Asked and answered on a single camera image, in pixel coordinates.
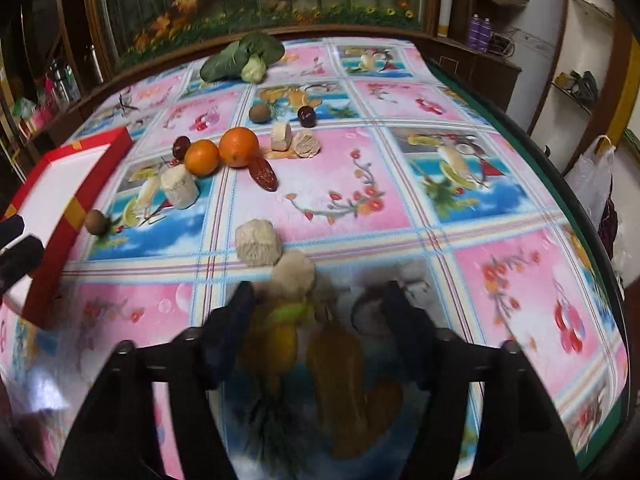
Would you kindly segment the brown kiwi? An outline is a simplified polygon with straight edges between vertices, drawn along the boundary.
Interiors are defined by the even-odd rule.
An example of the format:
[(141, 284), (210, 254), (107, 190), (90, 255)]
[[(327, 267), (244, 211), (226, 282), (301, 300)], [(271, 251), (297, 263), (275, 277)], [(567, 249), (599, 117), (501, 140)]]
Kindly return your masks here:
[(85, 218), (85, 228), (93, 236), (104, 236), (111, 229), (111, 219), (102, 211), (91, 209)]
[(266, 124), (271, 120), (270, 107), (265, 103), (254, 104), (248, 111), (248, 118), (254, 124)]

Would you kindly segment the cream cylinder cake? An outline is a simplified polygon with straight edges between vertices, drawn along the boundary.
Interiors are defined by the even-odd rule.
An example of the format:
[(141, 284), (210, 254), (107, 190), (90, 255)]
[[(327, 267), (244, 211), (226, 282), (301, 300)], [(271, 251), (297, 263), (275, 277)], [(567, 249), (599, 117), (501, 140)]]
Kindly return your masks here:
[(200, 196), (192, 174), (183, 165), (166, 169), (160, 175), (160, 187), (171, 206), (177, 209), (189, 208)]

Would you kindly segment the long red date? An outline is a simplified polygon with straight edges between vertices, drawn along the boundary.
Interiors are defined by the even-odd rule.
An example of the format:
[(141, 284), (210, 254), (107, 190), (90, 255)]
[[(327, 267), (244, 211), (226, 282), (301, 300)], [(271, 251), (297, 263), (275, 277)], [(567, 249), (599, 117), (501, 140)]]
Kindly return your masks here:
[(279, 181), (270, 163), (263, 157), (253, 157), (248, 163), (248, 172), (252, 179), (265, 191), (276, 192)]

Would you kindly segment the small orange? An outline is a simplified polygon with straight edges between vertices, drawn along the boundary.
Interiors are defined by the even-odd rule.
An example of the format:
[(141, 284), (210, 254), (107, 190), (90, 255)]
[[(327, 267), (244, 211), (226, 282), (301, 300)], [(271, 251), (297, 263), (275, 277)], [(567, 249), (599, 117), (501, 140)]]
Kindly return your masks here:
[(183, 159), (183, 165), (192, 176), (205, 178), (213, 174), (219, 165), (220, 155), (217, 145), (207, 139), (197, 140), (190, 145)]

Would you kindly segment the dark red date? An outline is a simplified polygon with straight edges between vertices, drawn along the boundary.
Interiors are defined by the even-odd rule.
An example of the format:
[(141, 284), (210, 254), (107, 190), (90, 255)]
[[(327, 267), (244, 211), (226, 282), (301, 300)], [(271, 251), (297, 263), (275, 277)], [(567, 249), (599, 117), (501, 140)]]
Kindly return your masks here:
[(178, 162), (183, 162), (186, 152), (191, 146), (191, 140), (187, 136), (178, 136), (174, 144), (172, 144), (172, 156)]

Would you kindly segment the red white tray box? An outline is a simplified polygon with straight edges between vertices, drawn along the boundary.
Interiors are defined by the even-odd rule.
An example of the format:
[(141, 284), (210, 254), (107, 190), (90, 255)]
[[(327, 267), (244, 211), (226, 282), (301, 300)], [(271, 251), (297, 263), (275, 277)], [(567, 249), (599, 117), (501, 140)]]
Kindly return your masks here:
[(44, 248), (40, 266), (1, 294), (3, 304), (29, 323), (49, 324), (60, 275), (86, 214), (131, 147), (124, 127), (60, 146), (42, 156), (12, 198), (1, 220), (19, 214), (25, 227), (1, 253), (27, 235)]

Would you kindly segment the bottles on left shelf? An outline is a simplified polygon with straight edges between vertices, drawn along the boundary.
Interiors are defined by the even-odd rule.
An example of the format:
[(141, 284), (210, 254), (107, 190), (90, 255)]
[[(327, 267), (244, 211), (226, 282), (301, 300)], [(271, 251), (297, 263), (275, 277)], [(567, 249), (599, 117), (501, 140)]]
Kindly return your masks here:
[(11, 107), (12, 118), (25, 139), (30, 139), (54, 118), (78, 101), (81, 93), (70, 66), (56, 58), (36, 86), (35, 99), (19, 96)]

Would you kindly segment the large orange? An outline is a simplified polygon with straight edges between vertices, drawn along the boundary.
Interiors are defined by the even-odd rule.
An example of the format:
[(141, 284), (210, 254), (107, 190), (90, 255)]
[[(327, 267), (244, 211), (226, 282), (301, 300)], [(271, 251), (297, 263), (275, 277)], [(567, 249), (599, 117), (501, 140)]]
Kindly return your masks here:
[(259, 153), (258, 137), (253, 130), (234, 127), (227, 130), (218, 144), (220, 158), (232, 168), (244, 168)]

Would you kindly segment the colourful fruit print tablecloth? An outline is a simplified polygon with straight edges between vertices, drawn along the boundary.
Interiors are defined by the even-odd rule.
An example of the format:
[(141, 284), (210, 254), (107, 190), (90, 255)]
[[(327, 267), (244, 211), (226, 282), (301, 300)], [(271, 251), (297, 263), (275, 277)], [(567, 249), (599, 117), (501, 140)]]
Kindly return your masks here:
[[(202, 61), (109, 96), (63, 145), (132, 147), (92, 209), (45, 328), (2, 302), (6, 426), (48, 479), (580, 479), (628, 413), (623, 301), (588, 214), (517, 128), (400, 39), (293, 40), (261, 84)], [(248, 111), (270, 107), (254, 124)], [(299, 107), (317, 114), (303, 128)], [(311, 158), (270, 148), (310, 129)], [(178, 136), (253, 130), (261, 188), (220, 159), (186, 209), (160, 175)], [(302, 300), (235, 251), (270, 221), (314, 262)], [(205, 385), (204, 324), (242, 281), (256, 307), (230, 376)], [(382, 313), (397, 282), (437, 330), (436, 382), (409, 379)]]

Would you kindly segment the beige block beside orange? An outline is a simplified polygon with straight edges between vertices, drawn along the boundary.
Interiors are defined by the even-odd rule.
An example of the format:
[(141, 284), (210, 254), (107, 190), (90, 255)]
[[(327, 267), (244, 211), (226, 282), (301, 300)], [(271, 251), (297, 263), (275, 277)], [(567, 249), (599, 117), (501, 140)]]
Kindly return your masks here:
[(275, 152), (286, 152), (292, 143), (292, 129), (288, 122), (275, 122), (271, 126), (270, 148)]

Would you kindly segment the dark plum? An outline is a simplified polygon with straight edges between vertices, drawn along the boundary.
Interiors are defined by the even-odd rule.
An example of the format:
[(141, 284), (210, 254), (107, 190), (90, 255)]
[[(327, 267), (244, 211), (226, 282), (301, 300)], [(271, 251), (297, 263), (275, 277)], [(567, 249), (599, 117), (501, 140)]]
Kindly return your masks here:
[(299, 107), (297, 118), (303, 128), (314, 128), (314, 126), (317, 125), (316, 111), (310, 105)]

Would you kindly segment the white plastic bag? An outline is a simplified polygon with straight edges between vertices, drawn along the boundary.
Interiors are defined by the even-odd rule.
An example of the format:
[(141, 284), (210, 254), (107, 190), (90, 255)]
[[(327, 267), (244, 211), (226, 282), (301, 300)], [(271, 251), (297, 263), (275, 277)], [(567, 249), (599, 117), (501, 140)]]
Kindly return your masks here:
[(593, 226), (600, 226), (611, 191), (615, 146), (608, 136), (597, 136), (565, 177)]

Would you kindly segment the green leafy vegetable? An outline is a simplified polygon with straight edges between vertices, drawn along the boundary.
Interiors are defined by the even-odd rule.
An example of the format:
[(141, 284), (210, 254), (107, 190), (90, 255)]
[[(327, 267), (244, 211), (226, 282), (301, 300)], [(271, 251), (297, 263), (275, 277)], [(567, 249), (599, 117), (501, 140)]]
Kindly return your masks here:
[(268, 67), (284, 55), (285, 46), (279, 39), (265, 32), (250, 32), (208, 58), (200, 68), (200, 77), (205, 82), (241, 79), (248, 84), (259, 84), (265, 79)]

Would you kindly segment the shoes on shelf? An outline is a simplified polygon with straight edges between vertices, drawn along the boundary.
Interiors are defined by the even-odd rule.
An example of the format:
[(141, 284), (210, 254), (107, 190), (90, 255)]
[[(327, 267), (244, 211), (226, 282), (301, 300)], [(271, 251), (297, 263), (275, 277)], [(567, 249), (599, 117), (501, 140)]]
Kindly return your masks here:
[(585, 73), (577, 73), (572, 70), (568, 73), (560, 73), (553, 81), (556, 88), (565, 92), (574, 101), (590, 110), (597, 103), (599, 97), (599, 89), (596, 78), (590, 70)]

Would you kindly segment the purple bottle pair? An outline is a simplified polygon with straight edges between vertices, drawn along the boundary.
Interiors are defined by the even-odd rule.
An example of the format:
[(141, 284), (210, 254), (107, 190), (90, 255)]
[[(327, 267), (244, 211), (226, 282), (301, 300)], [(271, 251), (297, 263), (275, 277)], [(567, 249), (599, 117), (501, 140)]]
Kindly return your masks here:
[(474, 14), (469, 22), (466, 45), (477, 52), (486, 53), (492, 36), (492, 26), (488, 18), (480, 18)]

